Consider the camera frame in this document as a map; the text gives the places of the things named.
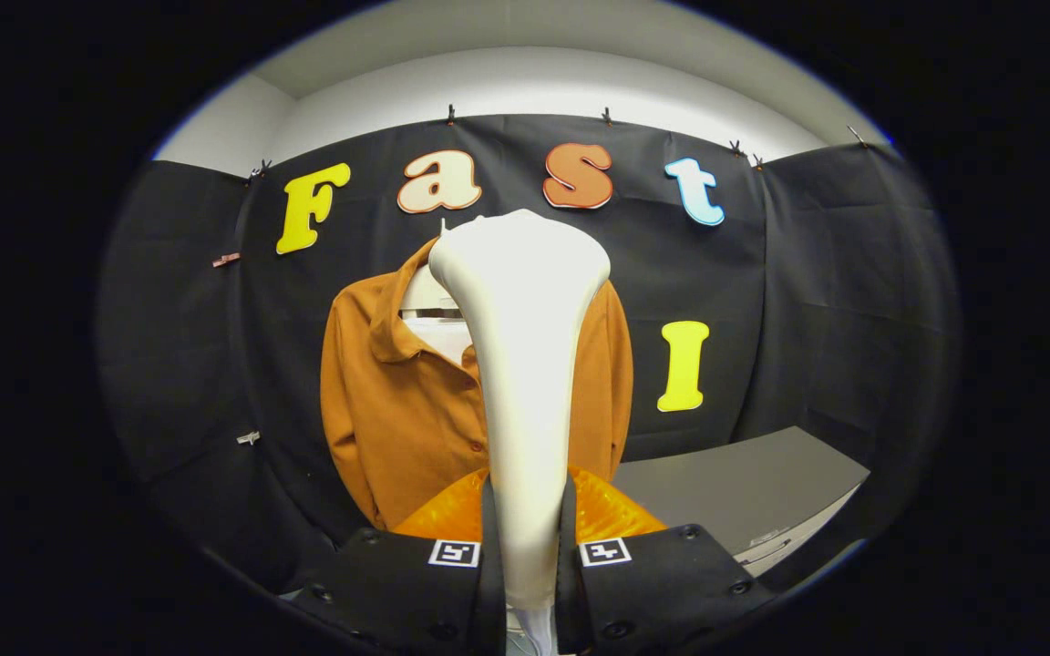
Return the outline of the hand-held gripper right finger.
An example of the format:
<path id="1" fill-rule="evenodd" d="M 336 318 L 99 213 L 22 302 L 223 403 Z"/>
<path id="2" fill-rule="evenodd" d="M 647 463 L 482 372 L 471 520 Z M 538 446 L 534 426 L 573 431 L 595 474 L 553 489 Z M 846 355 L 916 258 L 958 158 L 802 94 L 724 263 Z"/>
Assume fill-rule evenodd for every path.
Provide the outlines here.
<path id="1" fill-rule="evenodd" d="M 695 523 L 666 526 L 573 466 L 560 507 L 556 641 L 575 655 L 704 655 L 777 594 Z"/>

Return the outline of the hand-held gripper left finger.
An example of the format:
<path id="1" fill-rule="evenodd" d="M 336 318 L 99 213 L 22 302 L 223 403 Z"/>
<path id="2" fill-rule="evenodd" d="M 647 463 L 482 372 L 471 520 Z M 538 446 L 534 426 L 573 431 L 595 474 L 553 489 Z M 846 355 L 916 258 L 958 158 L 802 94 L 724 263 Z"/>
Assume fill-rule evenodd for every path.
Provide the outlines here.
<path id="1" fill-rule="evenodd" d="M 293 605 L 357 655 L 500 655 L 507 599 L 487 469 L 396 530 L 362 528 L 304 566 Z"/>

